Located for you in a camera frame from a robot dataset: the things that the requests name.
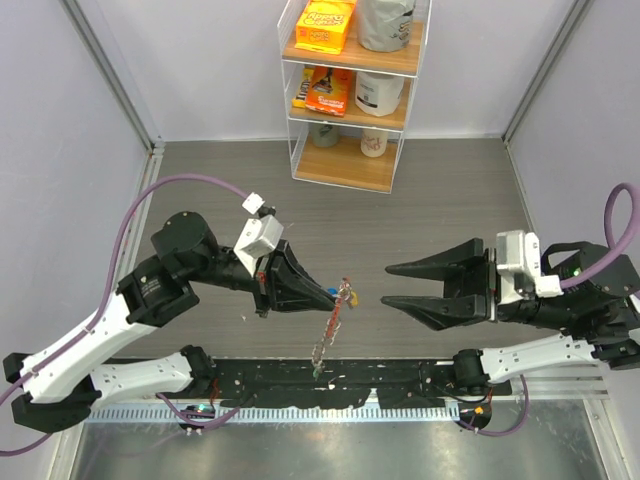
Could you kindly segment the red handled metal key organizer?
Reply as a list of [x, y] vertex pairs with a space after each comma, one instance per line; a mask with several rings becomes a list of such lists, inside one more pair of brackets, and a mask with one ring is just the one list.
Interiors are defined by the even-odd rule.
[[350, 308], [347, 304], [348, 298], [352, 291], [355, 290], [352, 286], [350, 278], [343, 277], [339, 287], [337, 288], [338, 293], [336, 296], [334, 296], [334, 308], [326, 322], [326, 327], [321, 338], [316, 342], [312, 350], [311, 364], [313, 370], [320, 369], [323, 373], [325, 369], [324, 356], [327, 348], [334, 343], [335, 337], [341, 327], [341, 312], [344, 308], [354, 309]]

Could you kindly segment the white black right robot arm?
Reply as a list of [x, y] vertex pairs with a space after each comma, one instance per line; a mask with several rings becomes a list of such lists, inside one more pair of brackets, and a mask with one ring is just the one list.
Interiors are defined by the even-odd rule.
[[465, 349], [452, 358], [454, 388], [484, 395], [494, 385], [551, 366], [604, 363], [613, 370], [639, 364], [639, 309], [631, 298], [639, 274], [625, 254], [592, 277], [609, 253], [591, 242], [539, 247], [533, 232], [501, 232], [492, 248], [473, 238], [444, 252], [389, 265], [391, 275], [439, 281], [434, 296], [384, 296], [434, 331], [481, 322], [522, 324], [550, 336], [500, 348]]

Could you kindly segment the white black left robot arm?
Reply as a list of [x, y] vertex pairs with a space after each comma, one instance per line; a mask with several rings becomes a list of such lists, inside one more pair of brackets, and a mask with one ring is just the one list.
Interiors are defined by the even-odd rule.
[[105, 307], [50, 347], [4, 359], [7, 381], [23, 391], [11, 403], [15, 423], [52, 434], [130, 398], [210, 393], [215, 368], [200, 347], [149, 361], [111, 360], [195, 307], [195, 283], [250, 293], [261, 317], [271, 311], [332, 311], [334, 296], [306, 273], [282, 232], [272, 215], [250, 219], [234, 249], [218, 244], [200, 214], [173, 215], [151, 238], [154, 255], [119, 281]]

